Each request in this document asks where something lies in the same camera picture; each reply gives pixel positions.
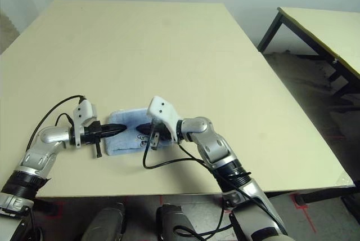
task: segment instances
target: black metal table leg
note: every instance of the black metal table leg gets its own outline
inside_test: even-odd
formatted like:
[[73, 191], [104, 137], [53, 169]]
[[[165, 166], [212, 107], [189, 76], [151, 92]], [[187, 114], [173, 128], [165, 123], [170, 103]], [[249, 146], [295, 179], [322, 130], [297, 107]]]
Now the black metal table leg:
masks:
[[258, 45], [258, 51], [263, 53], [267, 46], [269, 45], [271, 39], [274, 37], [276, 32], [279, 30], [281, 26], [281, 18], [283, 15], [279, 12], [275, 19], [272, 21], [272, 24], [270, 25], [269, 29], [266, 31], [266, 34], [264, 35], [263, 39], [261, 39], [259, 45]]
[[356, 186], [351, 188], [323, 189], [306, 194], [298, 194], [295, 196], [295, 201], [298, 205], [304, 206], [307, 203], [319, 202], [320, 200], [342, 197], [359, 192], [360, 188]]
[[346, 95], [347, 93], [359, 93], [360, 88], [347, 83], [346, 85], [342, 86], [341, 89], [339, 89], [335, 94], [334, 97], [342, 97], [343, 95]]
[[334, 82], [336, 81], [341, 75], [339, 74], [339, 72], [335, 71], [334, 73], [331, 74], [331, 76], [328, 78], [329, 82]]

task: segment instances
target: towel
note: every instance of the towel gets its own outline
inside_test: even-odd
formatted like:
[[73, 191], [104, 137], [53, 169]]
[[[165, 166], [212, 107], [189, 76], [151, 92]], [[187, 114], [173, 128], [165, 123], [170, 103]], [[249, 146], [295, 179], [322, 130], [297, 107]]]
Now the towel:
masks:
[[[146, 115], [147, 109], [120, 110], [110, 114], [109, 124], [124, 124], [127, 129], [113, 137], [105, 138], [106, 152], [108, 155], [121, 155], [145, 151], [148, 135], [136, 130], [140, 124], [151, 123], [151, 118]], [[159, 141], [158, 148], [169, 146], [172, 142]]]

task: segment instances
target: beige tabletop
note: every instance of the beige tabletop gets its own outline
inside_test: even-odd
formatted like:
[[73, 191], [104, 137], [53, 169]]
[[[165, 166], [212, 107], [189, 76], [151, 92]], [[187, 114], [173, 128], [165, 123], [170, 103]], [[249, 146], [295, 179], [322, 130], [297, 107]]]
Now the beige tabletop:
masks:
[[[266, 191], [345, 184], [330, 148], [222, 4], [54, 1], [1, 57], [1, 186], [45, 112], [75, 94], [96, 104], [102, 122], [154, 95], [183, 117], [210, 118]], [[181, 156], [152, 151], [148, 163]], [[145, 170], [142, 153], [93, 157], [92, 146], [60, 152], [38, 195], [220, 192], [194, 162]]]
[[278, 10], [360, 78], [360, 13], [291, 7]]

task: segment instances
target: gray floor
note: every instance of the gray floor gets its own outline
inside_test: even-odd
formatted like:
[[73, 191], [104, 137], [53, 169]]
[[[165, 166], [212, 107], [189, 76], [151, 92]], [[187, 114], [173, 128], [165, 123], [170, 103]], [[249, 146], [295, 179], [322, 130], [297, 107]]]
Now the gray floor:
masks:
[[[323, 61], [302, 60], [296, 56], [273, 54], [266, 56], [270, 65], [308, 114], [321, 135], [332, 148], [346, 171], [360, 180], [360, 112], [336, 113], [324, 111], [334, 102], [331, 95], [345, 81], [329, 84], [333, 69]], [[336, 103], [359, 105], [360, 97], [344, 96]], [[183, 207], [197, 232], [216, 227], [221, 212], [220, 195], [164, 195], [105, 198], [47, 199], [58, 202], [61, 214], [46, 217], [35, 213], [38, 225], [45, 230], [45, 240], [75, 240], [103, 207], [114, 202], [125, 203], [128, 227], [124, 241], [155, 241], [155, 211], [163, 203]], [[284, 220], [289, 235], [295, 240], [360, 240], [360, 227], [344, 207], [340, 198], [297, 207], [291, 195], [271, 199]], [[223, 225], [229, 223], [228, 213]], [[219, 233], [211, 240], [236, 240], [232, 230]]]
[[[75, 240], [103, 207], [123, 202], [128, 226], [124, 241], [156, 241], [155, 212], [163, 203], [181, 205], [198, 233], [216, 227], [221, 212], [220, 195], [164, 195], [85, 199], [53, 199], [61, 203], [57, 217], [35, 214], [45, 230], [45, 240]], [[360, 228], [339, 198], [312, 203], [297, 209], [288, 194], [271, 199], [295, 240], [360, 240]], [[225, 214], [223, 226], [229, 224]], [[211, 240], [236, 240], [232, 230], [218, 233]]]

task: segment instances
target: black cable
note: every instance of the black cable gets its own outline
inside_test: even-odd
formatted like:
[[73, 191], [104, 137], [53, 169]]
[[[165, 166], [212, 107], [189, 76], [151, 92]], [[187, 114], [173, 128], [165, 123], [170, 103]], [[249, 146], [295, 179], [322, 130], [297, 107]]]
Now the black cable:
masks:
[[[205, 236], [205, 235], [209, 235], [209, 234], [216, 234], [216, 233], [220, 233], [221, 231], [226, 231], [228, 229], [232, 228], [232, 224], [226, 225], [222, 228], [219, 228], [218, 230], [212, 230], [212, 231], [206, 231], [204, 233], [199, 234], [200, 236]], [[184, 233], [180, 233], [180, 232], [176, 232], [177, 235], [182, 236], [182, 237], [194, 237], [192, 234], [184, 234]]]
[[[212, 231], [207, 231], [205, 233], [201, 233], [199, 234], [200, 236], [205, 236], [205, 235], [209, 235], [208, 237], [205, 238], [205, 240], [209, 240], [211, 237], [213, 237], [216, 233], [220, 233], [221, 231], [226, 231], [230, 228], [232, 228], [232, 225], [229, 224], [225, 227], [220, 228], [221, 223], [223, 221], [223, 217], [224, 217], [224, 213], [225, 213], [225, 201], [224, 199], [222, 199], [222, 208], [221, 208], [221, 214], [220, 214], [220, 219], [218, 222], [218, 226], [215, 228], [215, 230]], [[180, 233], [180, 232], [176, 232], [177, 235], [182, 236], [182, 237], [194, 237], [192, 234], [184, 234], [184, 233]]]
[[193, 231], [192, 229], [182, 226], [182, 225], [177, 225], [174, 227], [174, 233], [179, 234], [179, 232], [177, 230], [183, 230], [188, 232], [189, 234], [193, 235], [194, 237], [196, 237], [198, 240], [200, 241], [206, 241], [205, 238], [203, 238], [200, 234], [198, 234], [196, 231]]
[[225, 213], [225, 201], [224, 201], [224, 198], [222, 198], [221, 199], [221, 214], [220, 214], [218, 226], [216, 226], [216, 228], [215, 228], [215, 230], [213, 231], [212, 234], [210, 234], [208, 237], [205, 238], [206, 240], [209, 240], [216, 233], [218, 233], [217, 231], [220, 229], [221, 223], [223, 222], [224, 213]]
[[[188, 154], [188, 152], [184, 149], [184, 147], [182, 147], [179, 144], [179, 147], [181, 150], [183, 150], [186, 154]], [[253, 197], [249, 196], [247, 193], [245, 193], [244, 191], [238, 189], [232, 182], [229, 182], [228, 180], [226, 180], [224, 177], [222, 177], [221, 175], [219, 175], [218, 173], [212, 171], [212, 169], [210, 169], [208, 166], [206, 166], [203, 163], [199, 163], [200, 165], [202, 165], [204, 168], [206, 168], [208, 171], [210, 171], [216, 178], [220, 178], [221, 180], [223, 180], [224, 182], [226, 182], [229, 186], [231, 186], [232, 188], [234, 188], [237, 192], [239, 192], [242, 196], [244, 196], [245, 198], [248, 198], [249, 201], [251, 201], [252, 203], [256, 204], [261, 210], [263, 210], [269, 217], [271, 217], [271, 219], [277, 224], [277, 226], [279, 227], [279, 229], [281, 230], [281, 232], [285, 235], [287, 235], [287, 232], [285, 230], [285, 228], [282, 226], [282, 224], [279, 222], [279, 220], [269, 211], [266, 209], [266, 207], [262, 206], [259, 202], [257, 202]]]
[[47, 114], [45, 114], [45, 116], [43, 117], [43, 119], [41, 119], [41, 121], [38, 123], [38, 125], [36, 126], [36, 128], [34, 129], [34, 132], [33, 134], [31, 135], [30, 137], [30, 140], [28, 142], [28, 145], [26, 147], [26, 151], [28, 151], [30, 149], [30, 146], [33, 142], [33, 139], [36, 135], [36, 133], [38, 132], [40, 126], [43, 124], [43, 122], [45, 121], [45, 119], [57, 108], [59, 107], [62, 103], [64, 102], [67, 102], [68, 100], [71, 100], [71, 99], [76, 99], [76, 98], [80, 98], [80, 99], [84, 99], [85, 97], [82, 96], [82, 95], [75, 95], [75, 96], [70, 96], [68, 97], [67, 99], [64, 99], [64, 100], [61, 100], [59, 103], [57, 103], [54, 107], [52, 107], [48, 112]]
[[31, 231], [33, 232], [33, 238], [35, 239], [35, 241], [37, 241], [38, 237], [35, 231], [35, 218], [34, 218], [33, 210], [31, 208], [30, 208], [30, 220], [31, 220]]
[[173, 160], [169, 160], [169, 161], [166, 161], [166, 162], [162, 162], [162, 163], [159, 163], [157, 165], [153, 165], [153, 166], [148, 166], [146, 165], [146, 156], [147, 156], [147, 152], [149, 151], [149, 147], [150, 147], [150, 144], [151, 144], [151, 140], [152, 138], [154, 137], [154, 132], [155, 132], [155, 124], [152, 124], [151, 125], [151, 132], [150, 132], [150, 135], [149, 135], [149, 138], [148, 138], [148, 142], [146, 144], [146, 147], [145, 147], [145, 151], [144, 151], [144, 156], [142, 157], [142, 165], [145, 169], [155, 169], [155, 168], [159, 168], [161, 166], [165, 166], [165, 165], [169, 165], [169, 164], [172, 164], [172, 163], [175, 163], [175, 162], [180, 162], [180, 161], [197, 161], [199, 162], [200, 164], [203, 164], [203, 161], [201, 159], [197, 159], [197, 158], [178, 158], [178, 159], [173, 159]]
[[71, 124], [71, 126], [73, 127], [74, 126], [74, 121], [73, 119], [70, 117], [70, 115], [68, 115], [67, 113], [62, 113], [60, 114], [57, 118], [56, 118], [56, 122], [55, 122], [55, 126], [57, 126], [59, 120], [60, 120], [60, 117], [62, 117], [63, 115], [66, 116], [67, 120], [69, 121], [69, 123]]

